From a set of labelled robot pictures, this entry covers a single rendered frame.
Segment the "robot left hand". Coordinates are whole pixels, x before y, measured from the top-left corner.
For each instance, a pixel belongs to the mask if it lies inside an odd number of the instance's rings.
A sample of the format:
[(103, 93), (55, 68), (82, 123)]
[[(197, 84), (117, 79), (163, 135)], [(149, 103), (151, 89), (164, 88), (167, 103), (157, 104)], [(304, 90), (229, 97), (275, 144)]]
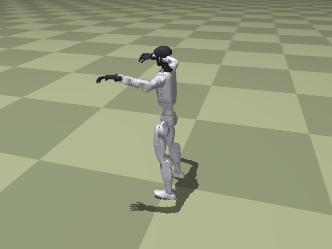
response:
[(107, 81), (108, 79), (113, 79), (115, 82), (117, 81), (122, 81), (122, 77), (118, 76), (118, 74), (115, 75), (105, 75), (105, 76), (100, 76), (97, 78), (96, 83), (100, 83), (102, 79), (105, 79)]

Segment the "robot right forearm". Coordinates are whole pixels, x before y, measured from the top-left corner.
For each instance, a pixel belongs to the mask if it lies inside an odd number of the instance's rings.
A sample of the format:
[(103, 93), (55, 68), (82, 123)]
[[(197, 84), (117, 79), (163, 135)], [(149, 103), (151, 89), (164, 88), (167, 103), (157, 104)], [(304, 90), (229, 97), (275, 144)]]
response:
[[(152, 57), (156, 57), (156, 56), (153, 54)], [(160, 58), (159, 58), (159, 60), (160, 60)], [(173, 57), (170, 57), (170, 56), (167, 56), (166, 58), (162, 58), (162, 61), (163, 61), (163, 62), (167, 62), (168, 64), (170, 63), (170, 60), (171, 60), (171, 61), (174, 61), (174, 62), (177, 61), (177, 59), (175, 59), (175, 58), (173, 58)]]

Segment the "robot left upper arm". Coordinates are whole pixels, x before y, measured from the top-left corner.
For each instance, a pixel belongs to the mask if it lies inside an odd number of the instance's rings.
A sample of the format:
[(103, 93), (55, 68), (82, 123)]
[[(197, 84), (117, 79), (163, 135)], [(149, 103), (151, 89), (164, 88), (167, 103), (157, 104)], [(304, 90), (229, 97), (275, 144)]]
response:
[(166, 80), (166, 77), (163, 75), (156, 76), (154, 79), (152, 79), (150, 81), (151, 85), (142, 83), (141, 90), (148, 93), (152, 89), (162, 88), (165, 84), (165, 80)]

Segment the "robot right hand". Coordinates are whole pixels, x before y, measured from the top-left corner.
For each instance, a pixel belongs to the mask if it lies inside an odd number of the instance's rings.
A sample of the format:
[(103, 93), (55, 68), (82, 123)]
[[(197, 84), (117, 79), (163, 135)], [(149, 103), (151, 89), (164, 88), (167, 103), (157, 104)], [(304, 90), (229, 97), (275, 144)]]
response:
[(140, 60), (142, 60), (141, 61), (141, 63), (143, 63), (145, 60), (148, 60), (148, 59), (151, 59), (151, 60), (156, 60), (156, 57), (152, 57), (153, 56), (153, 53), (143, 53), (141, 56), (140, 56), (140, 58), (139, 58), (139, 62), (140, 62)]

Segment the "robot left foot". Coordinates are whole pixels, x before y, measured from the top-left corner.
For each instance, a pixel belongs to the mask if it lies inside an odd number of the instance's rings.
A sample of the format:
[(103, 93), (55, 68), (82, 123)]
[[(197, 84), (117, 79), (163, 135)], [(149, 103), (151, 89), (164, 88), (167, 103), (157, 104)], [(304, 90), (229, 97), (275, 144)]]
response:
[(167, 190), (155, 190), (154, 194), (156, 196), (162, 197), (162, 198), (167, 198), (170, 200), (175, 200), (176, 199), (176, 193), (172, 192), (171, 195), (167, 194)]

